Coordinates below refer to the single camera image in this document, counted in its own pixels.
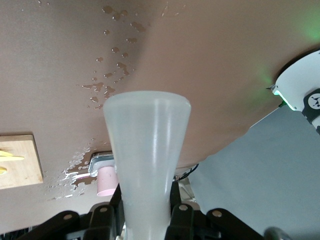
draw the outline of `screw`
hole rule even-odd
[[[179,206],[179,209],[181,211],[186,211],[188,209],[188,207],[187,207],[187,205],[182,204],[182,205]]]
[[[104,213],[104,212],[106,212],[107,210],[108,210],[108,208],[102,207],[102,208],[100,208],[100,213]]]
[[[221,218],[222,217],[222,213],[220,211],[218,211],[218,210],[214,210],[212,212],[212,215],[217,217],[217,218]]]
[[[63,217],[63,220],[68,220],[68,219],[72,219],[72,215],[71,214],[67,214]]]

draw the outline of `gray wall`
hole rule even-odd
[[[225,208],[260,234],[320,239],[320,136],[284,106],[200,163],[191,187],[206,213]]]

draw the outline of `wooden block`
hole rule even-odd
[[[0,136],[0,150],[24,157],[0,162],[0,167],[7,169],[7,173],[0,175],[0,189],[43,183],[33,135]]]

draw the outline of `funnel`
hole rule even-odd
[[[103,106],[121,187],[126,240],[164,240],[170,191],[191,111],[180,95],[134,91]]]

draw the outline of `pink container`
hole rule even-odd
[[[113,195],[118,186],[118,177],[113,166],[104,166],[98,170],[97,196]]]

